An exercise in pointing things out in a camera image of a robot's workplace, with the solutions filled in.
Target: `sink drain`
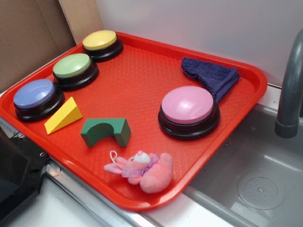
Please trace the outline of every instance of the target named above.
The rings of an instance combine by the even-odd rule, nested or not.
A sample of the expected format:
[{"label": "sink drain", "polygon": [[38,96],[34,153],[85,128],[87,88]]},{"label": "sink drain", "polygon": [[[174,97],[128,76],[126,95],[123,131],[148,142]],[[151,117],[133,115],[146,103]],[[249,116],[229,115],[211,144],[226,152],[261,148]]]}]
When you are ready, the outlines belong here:
[{"label": "sink drain", "polygon": [[283,202],[285,187],[276,177],[256,171],[240,179],[238,193],[247,205],[259,210],[271,210]]}]

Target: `white wall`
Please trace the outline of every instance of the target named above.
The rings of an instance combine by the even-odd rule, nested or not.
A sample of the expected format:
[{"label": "white wall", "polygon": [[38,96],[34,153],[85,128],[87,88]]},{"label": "white wall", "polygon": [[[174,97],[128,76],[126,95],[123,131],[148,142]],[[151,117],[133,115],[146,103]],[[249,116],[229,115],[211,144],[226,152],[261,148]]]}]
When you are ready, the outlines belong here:
[{"label": "white wall", "polygon": [[257,66],[282,85],[303,0],[96,0],[105,29]]}]

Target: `pink button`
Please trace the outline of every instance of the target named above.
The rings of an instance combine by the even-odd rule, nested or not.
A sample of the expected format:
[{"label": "pink button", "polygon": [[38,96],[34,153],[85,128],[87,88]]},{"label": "pink button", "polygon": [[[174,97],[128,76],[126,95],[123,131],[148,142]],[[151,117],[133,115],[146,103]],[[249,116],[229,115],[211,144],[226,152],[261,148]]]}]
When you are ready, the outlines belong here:
[{"label": "pink button", "polygon": [[161,106],[165,117],[170,121],[194,124],[209,116],[214,107],[214,99],[204,88],[185,86],[168,92]]}]

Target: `purple button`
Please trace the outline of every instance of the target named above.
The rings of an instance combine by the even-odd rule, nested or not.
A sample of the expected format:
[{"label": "purple button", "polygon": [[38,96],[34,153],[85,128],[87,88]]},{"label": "purple button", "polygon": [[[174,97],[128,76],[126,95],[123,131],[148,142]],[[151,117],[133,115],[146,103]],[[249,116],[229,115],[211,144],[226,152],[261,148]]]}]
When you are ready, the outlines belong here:
[{"label": "purple button", "polygon": [[48,79],[32,81],[17,91],[14,103],[20,109],[37,107],[47,101],[55,92],[55,86]]},{"label": "purple button", "polygon": [[170,121],[194,124],[209,116],[214,107],[214,99],[201,87],[185,86],[168,92],[161,106],[165,117]]}]

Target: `blue washcloth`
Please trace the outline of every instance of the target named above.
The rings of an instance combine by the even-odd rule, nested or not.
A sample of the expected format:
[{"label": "blue washcloth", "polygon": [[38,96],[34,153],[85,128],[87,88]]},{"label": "blue washcloth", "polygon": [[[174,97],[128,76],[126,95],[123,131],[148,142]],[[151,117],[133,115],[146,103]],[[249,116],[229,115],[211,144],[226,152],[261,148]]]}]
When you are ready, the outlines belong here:
[{"label": "blue washcloth", "polygon": [[216,103],[219,103],[240,78],[235,68],[191,58],[184,58],[181,67],[187,76],[202,83],[213,95]]}]

